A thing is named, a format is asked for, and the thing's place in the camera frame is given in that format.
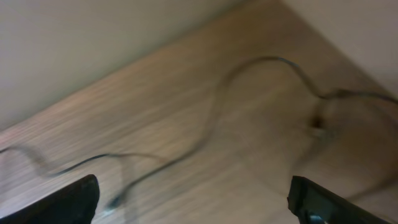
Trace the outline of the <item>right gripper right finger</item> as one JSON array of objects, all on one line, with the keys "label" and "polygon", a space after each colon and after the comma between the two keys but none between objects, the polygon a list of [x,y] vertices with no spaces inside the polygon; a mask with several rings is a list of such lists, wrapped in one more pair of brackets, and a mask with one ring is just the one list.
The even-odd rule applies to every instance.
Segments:
[{"label": "right gripper right finger", "polygon": [[300,224],[389,224],[301,176],[292,177],[287,201]]}]

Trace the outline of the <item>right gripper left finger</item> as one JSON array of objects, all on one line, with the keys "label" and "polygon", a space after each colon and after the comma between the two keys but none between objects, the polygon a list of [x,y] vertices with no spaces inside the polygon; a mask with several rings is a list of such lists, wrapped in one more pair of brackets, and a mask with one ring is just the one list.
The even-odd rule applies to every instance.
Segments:
[{"label": "right gripper left finger", "polygon": [[1,218],[1,224],[90,224],[99,199],[98,179],[89,174]]}]

